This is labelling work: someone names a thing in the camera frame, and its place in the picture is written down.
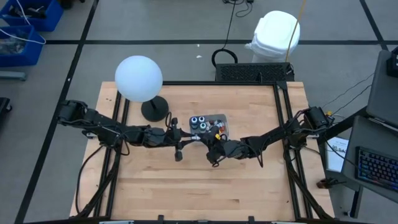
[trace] gray floor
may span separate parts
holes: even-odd
[[[93,0],[78,1],[65,11],[57,29],[43,33],[48,40],[79,40]],[[385,40],[398,40],[395,0],[366,1]],[[257,0],[250,15],[234,18],[230,39],[251,39],[259,18],[281,10],[297,16],[300,1]],[[221,0],[101,0],[88,40],[205,40],[225,38],[232,5]],[[377,40],[357,0],[308,0],[302,17],[302,40]],[[118,63],[130,55],[145,55],[162,69],[164,80],[214,80],[210,58],[216,44],[85,45],[68,99],[95,107],[102,81],[112,81]],[[76,45],[46,45],[33,67],[2,68],[23,71],[26,82],[0,80],[0,96],[12,100],[0,133],[0,223],[12,223],[21,204],[37,156],[51,122]],[[241,44],[228,45],[239,62],[250,62],[252,53]],[[296,80],[303,81],[311,105],[324,105],[374,71],[379,45],[299,45],[291,56]],[[219,55],[217,62],[233,62]],[[343,106],[371,79],[360,84],[326,109]],[[349,116],[366,105],[369,91],[339,114]],[[86,139],[76,129],[57,126],[49,154],[25,221],[67,218]],[[330,190],[337,217],[349,210],[353,192],[344,187]],[[393,223],[398,205],[365,191],[357,221]]]

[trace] lamp base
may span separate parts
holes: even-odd
[[[148,121],[161,121],[169,112],[169,104],[161,96],[155,96],[150,101],[143,102],[141,106],[141,113]]]

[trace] blue crate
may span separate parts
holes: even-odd
[[[43,38],[36,33],[33,26],[0,27],[4,32],[14,35],[17,31],[29,34],[29,40],[43,42]],[[0,39],[9,38],[8,35],[0,32]],[[0,67],[35,65],[39,59],[43,45],[33,42],[26,42],[25,48],[20,54],[0,55]]]
[[[19,0],[22,7],[29,5],[29,3],[34,2],[41,3],[44,6],[47,6],[47,10],[45,12],[45,19],[38,18],[29,18],[28,20],[32,26],[35,27],[37,31],[54,31],[55,27],[58,24],[58,21],[61,19],[63,9],[57,2],[57,0]],[[6,5],[0,11],[0,19],[4,19],[10,26],[24,26],[28,25],[23,17],[12,17],[8,16],[8,12],[11,6],[19,7],[16,0],[8,0]]]

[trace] yellow cable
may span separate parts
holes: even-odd
[[[299,21],[300,21],[300,19],[301,19],[301,15],[303,14],[304,6],[305,6],[305,3],[306,3],[306,2],[307,2],[307,0],[303,0],[303,4],[301,5],[301,10],[300,10],[300,13],[298,14],[298,18],[297,18],[297,21],[296,21],[296,25],[294,25],[293,34],[292,34],[292,37],[290,38],[289,46],[287,47],[286,60],[285,60],[285,62],[287,62],[287,59],[288,59],[288,57],[289,57],[290,45],[292,44],[294,32],[296,31],[297,24],[299,24]]]

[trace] wooden table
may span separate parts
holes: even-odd
[[[303,83],[288,83],[293,114],[307,108]],[[96,109],[112,117],[116,87],[104,82]],[[227,116],[231,139],[262,135],[279,126],[271,86],[163,86],[159,94],[168,102],[178,126],[189,131],[189,118],[200,114]],[[280,92],[284,120],[287,120]],[[119,120],[123,111],[121,101]],[[165,122],[151,123],[141,115],[141,104],[130,102],[127,125],[165,127]],[[316,141],[308,146],[317,148]],[[98,148],[96,139],[88,140],[85,158]],[[206,159],[207,148],[195,142],[183,149],[183,161],[174,161],[174,148],[145,149],[131,147],[130,156],[122,156],[113,203],[112,219],[156,220],[240,220],[254,216],[261,220],[294,220],[290,189],[282,158],[282,143],[264,151],[264,168],[256,159],[226,159],[212,168]],[[86,165],[80,186],[82,208],[93,196],[100,179],[105,150]],[[329,191],[316,183],[325,178],[320,156],[302,150],[307,186],[317,202],[334,217]],[[297,188],[301,216],[305,217],[302,194]],[[104,215],[108,192],[104,194]],[[72,206],[71,215],[76,214]]]

